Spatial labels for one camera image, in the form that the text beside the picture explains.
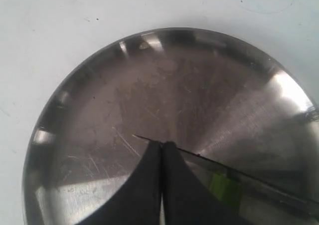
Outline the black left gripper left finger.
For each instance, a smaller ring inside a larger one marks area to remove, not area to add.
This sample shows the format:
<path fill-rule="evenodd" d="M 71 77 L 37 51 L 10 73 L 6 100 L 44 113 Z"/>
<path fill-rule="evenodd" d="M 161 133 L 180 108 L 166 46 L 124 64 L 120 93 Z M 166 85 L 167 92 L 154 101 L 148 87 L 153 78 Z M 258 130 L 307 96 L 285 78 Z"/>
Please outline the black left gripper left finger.
<path fill-rule="evenodd" d="M 81 225 L 158 225 L 161 143 L 150 141 L 137 167 L 118 191 Z"/>

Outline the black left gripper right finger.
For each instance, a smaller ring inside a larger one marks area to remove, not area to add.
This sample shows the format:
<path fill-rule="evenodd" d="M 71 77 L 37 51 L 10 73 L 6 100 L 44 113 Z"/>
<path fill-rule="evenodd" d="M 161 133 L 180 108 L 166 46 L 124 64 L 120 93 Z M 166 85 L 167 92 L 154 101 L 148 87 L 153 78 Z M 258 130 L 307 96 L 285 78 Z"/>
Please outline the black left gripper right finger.
<path fill-rule="evenodd" d="M 162 145 L 162 196 L 167 225 L 248 225 L 190 170 L 174 142 Z"/>

